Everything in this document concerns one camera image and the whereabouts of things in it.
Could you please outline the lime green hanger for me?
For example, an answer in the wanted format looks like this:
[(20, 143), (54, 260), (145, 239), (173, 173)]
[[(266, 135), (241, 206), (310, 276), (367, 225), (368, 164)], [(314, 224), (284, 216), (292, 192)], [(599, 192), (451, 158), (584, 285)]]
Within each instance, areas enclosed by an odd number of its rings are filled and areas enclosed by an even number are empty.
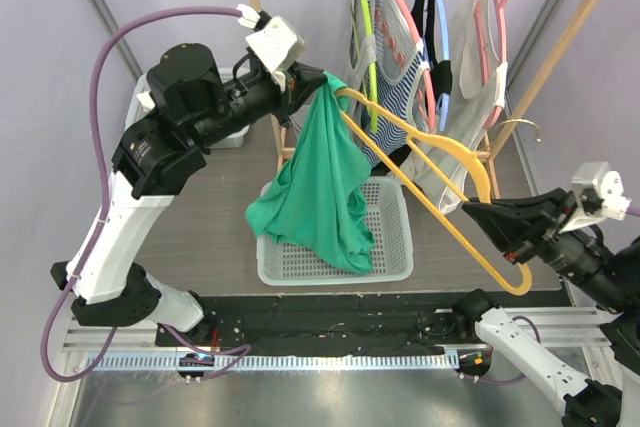
[(365, 32), (366, 60), (368, 61), (368, 87), (364, 89), (366, 96), (371, 102), (378, 101), (378, 84), (376, 71), (375, 36), (373, 32), (373, 22), (369, 0), (360, 0), (362, 10), (362, 22)]

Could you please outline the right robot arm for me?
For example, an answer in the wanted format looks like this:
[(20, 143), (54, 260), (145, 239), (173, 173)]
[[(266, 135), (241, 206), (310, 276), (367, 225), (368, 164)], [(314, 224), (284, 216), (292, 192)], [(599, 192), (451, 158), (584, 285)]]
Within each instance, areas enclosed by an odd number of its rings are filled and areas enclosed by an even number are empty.
[[(507, 261), (523, 267), (538, 259), (593, 304), (517, 312), (476, 289), (452, 306), (455, 336), (512, 363), (564, 426), (638, 425), (639, 243), (613, 253), (597, 226), (632, 214), (630, 200), (613, 187), (584, 186), (523, 199), (473, 198), (462, 209)], [(571, 367), (552, 351), (563, 344), (609, 348), (604, 358), (617, 369), (617, 384)]]

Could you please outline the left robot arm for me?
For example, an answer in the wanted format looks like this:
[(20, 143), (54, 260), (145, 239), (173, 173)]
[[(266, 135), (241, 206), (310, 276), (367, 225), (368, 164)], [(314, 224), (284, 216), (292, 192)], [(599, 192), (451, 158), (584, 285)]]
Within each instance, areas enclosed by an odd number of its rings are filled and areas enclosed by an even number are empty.
[(279, 87), (253, 52), (250, 69), (223, 81), (211, 50), (186, 43), (165, 52), (146, 74), (153, 107), (123, 133), (107, 180), (107, 214), (88, 235), (91, 252), (51, 269), (56, 284), (75, 294), (71, 311), (85, 327), (129, 327), (143, 320), (167, 325), (190, 345), (205, 344), (214, 314), (192, 291), (172, 288), (135, 257), (151, 227), (188, 179), (204, 168), (214, 145), (274, 115), (286, 123), (325, 84), (322, 70), (293, 63)]

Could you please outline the green tank top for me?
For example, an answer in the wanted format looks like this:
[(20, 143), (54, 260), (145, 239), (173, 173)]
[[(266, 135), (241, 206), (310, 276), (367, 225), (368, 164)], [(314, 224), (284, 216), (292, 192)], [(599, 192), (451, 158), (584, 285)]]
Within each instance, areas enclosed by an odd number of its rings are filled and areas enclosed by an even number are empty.
[(323, 75), (293, 157), (247, 207), (245, 218), (257, 237), (308, 248), (334, 268), (367, 274), (375, 239), (365, 222), (361, 186), (371, 165), (342, 118), (349, 101), (336, 92), (345, 83)]

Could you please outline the grey tank top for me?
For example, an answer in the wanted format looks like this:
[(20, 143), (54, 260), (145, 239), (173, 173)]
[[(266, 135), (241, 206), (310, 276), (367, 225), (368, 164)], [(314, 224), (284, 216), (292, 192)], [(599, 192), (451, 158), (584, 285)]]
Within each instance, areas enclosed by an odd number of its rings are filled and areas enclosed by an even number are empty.
[[(373, 22), (373, 8), (370, 8)], [(366, 96), (364, 89), (368, 87), (368, 61), (360, 0), (347, 0), (341, 48), (339, 77), (349, 87), (360, 90)]]

